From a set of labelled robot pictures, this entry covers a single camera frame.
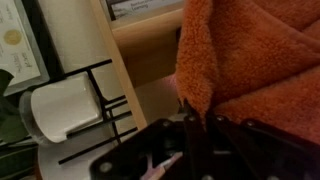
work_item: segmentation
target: terry cloth towel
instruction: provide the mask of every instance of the terry cloth towel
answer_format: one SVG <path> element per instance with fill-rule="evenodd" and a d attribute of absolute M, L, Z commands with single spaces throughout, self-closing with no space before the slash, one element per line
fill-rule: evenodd
<path fill-rule="evenodd" d="M 320 144 L 320 1 L 187 0 L 181 100 Z"/>

